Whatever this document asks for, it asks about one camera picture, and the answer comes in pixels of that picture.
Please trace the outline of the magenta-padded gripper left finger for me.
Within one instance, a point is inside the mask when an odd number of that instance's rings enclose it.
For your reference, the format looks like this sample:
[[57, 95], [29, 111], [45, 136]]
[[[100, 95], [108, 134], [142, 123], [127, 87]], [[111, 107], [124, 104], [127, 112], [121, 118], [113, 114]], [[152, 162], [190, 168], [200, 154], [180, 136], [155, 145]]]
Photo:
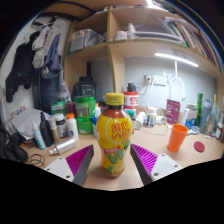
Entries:
[[81, 186], [93, 156], [94, 147], [89, 145], [68, 157], [58, 157], [45, 168], [45, 171]]

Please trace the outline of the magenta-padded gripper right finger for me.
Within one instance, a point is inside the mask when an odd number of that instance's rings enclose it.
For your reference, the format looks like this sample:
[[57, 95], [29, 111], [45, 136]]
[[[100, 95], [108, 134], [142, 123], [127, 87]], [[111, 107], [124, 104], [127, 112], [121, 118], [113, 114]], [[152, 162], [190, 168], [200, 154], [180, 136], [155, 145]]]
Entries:
[[157, 155], [135, 144], [130, 145], [130, 154], [143, 185], [150, 184], [182, 169], [182, 166], [167, 154]]

